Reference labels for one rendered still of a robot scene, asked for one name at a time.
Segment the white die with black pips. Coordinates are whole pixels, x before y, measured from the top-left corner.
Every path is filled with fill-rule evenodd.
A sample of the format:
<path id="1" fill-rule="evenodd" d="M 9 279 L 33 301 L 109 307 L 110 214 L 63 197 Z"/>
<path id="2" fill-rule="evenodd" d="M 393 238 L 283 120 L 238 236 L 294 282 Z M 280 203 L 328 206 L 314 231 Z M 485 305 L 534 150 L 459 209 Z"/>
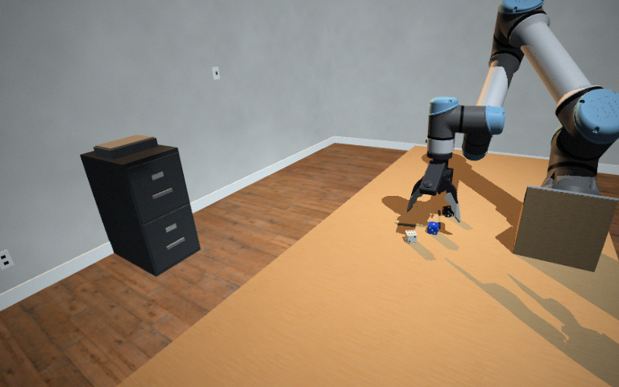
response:
<path id="1" fill-rule="evenodd" d="M 405 231 L 405 241 L 406 243 L 416 243 L 417 242 L 417 233 L 415 230 Z"/>

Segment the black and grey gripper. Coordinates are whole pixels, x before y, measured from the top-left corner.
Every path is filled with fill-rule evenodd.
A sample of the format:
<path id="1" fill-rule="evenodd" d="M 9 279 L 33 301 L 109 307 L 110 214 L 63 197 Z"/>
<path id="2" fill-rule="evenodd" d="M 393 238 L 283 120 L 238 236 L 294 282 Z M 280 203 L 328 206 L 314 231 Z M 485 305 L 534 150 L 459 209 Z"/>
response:
<path id="1" fill-rule="evenodd" d="M 430 159 L 450 159 L 452 158 L 452 153 L 449 155 L 434 155 L 434 154 L 430 154 L 427 152 L 427 157 L 429 157 Z M 454 169 L 450 169 L 448 168 L 448 160 L 436 160 L 436 161 L 444 161 L 446 162 L 446 168 L 440 183 L 440 186 L 438 187 L 438 194 L 440 194 L 441 192 L 444 192 L 446 190 L 447 194 L 445 196 L 445 199 L 447 202 L 450 203 L 451 205 L 451 210 L 454 212 L 455 214 L 455 218 L 457 219 L 457 221 L 460 223 L 460 210 L 459 210 L 459 202 L 457 199 L 457 191 L 454 185 L 452 185 L 452 177 L 453 177 L 453 170 Z M 448 170 L 450 169 L 450 170 Z M 450 179 L 450 180 L 449 180 Z M 411 197 L 409 200 L 409 205 L 407 208 L 407 212 L 409 212 L 411 210 L 411 208 L 413 207 L 413 204 L 417 201 L 417 198 L 421 197 L 423 194 L 420 193 L 419 191 L 419 187 L 420 184 L 422 183 L 422 179 L 419 180 L 413 187 L 413 191 L 411 193 Z"/>

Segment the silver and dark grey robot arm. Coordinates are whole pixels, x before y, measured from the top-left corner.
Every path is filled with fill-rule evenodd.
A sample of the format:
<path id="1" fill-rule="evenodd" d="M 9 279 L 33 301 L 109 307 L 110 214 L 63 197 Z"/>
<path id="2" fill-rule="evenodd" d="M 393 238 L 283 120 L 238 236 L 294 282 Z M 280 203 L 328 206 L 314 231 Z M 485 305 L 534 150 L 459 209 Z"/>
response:
<path id="1" fill-rule="evenodd" d="M 494 54 L 488 62 L 492 67 L 479 100 L 476 106 L 461 106 L 457 98 L 433 98 L 426 150 L 449 155 L 454 151 L 455 133 L 467 133 L 463 135 L 464 157 L 484 158 L 492 136 L 503 131 L 502 106 L 525 55 L 557 103 L 555 114 L 562 124 L 552 136 L 541 187 L 601 196 L 596 182 L 598 161 L 619 139 L 619 93 L 589 82 L 549 28 L 543 3 L 500 0 Z"/>

